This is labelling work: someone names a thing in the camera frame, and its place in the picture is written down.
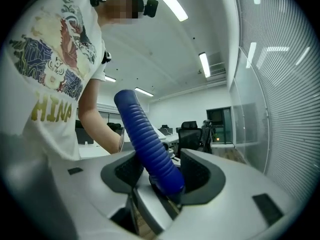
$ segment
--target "wooden floor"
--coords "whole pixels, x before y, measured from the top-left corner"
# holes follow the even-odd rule
[[[219,156],[221,158],[229,159],[242,164],[246,163],[243,157],[234,147],[215,147],[212,148],[212,153],[213,155]],[[156,239],[156,234],[151,230],[151,228],[142,218],[136,207],[134,209],[134,213],[139,228],[139,236],[146,240]]]

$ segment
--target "black rectangular patch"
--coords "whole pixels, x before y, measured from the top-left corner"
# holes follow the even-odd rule
[[[283,216],[283,213],[277,207],[275,202],[273,202],[270,196],[266,193],[255,195],[252,198],[269,227]]]
[[[79,167],[76,167],[76,168],[72,168],[72,169],[69,169],[68,172],[70,175],[72,174],[77,174],[77,173],[80,173],[80,172],[83,172],[84,170],[82,170],[81,168]]]

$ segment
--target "blue foam grip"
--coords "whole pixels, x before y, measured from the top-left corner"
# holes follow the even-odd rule
[[[136,93],[122,90],[114,96],[114,103],[136,155],[158,189],[166,196],[180,193],[185,186],[184,178],[168,156]]]

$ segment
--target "gold lettering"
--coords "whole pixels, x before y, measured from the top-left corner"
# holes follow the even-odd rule
[[[60,106],[59,106],[59,109],[58,109],[58,114],[56,115],[56,119],[55,119],[56,122],[59,121],[59,117],[61,117],[61,120],[65,120],[67,107],[68,107],[68,102],[64,105],[63,100],[61,100],[61,103],[60,103]]]
[[[46,118],[46,109],[47,109],[47,104],[48,104],[48,96],[43,95],[42,103],[40,103],[40,94],[39,92],[35,92],[35,95],[38,98],[38,101],[36,105],[34,106],[32,113],[31,113],[31,119],[33,121],[37,121],[38,119],[38,110],[42,111],[41,113],[41,121],[43,122]]]
[[[72,110],[72,104],[69,105],[68,110],[66,112],[66,115],[65,115],[65,118],[64,118],[65,122],[67,122],[68,118],[71,117],[71,110]]]
[[[50,122],[54,122],[56,120],[55,118],[55,112],[56,112],[56,106],[59,104],[59,100],[56,97],[53,97],[50,95],[50,99],[52,101],[51,104],[51,114],[49,114],[46,119]]]

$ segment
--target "corrugated panel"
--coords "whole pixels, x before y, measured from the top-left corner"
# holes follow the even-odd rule
[[[264,173],[269,153],[269,119],[266,101],[256,73],[241,50],[234,80],[244,114],[244,156],[251,166]]]
[[[266,174],[297,200],[320,175],[320,45],[293,0],[237,0],[240,45],[262,85],[270,120]]]
[[[246,153],[245,116],[235,80],[232,82],[230,96],[233,108],[233,123],[235,124],[235,143],[233,144],[244,157]]]

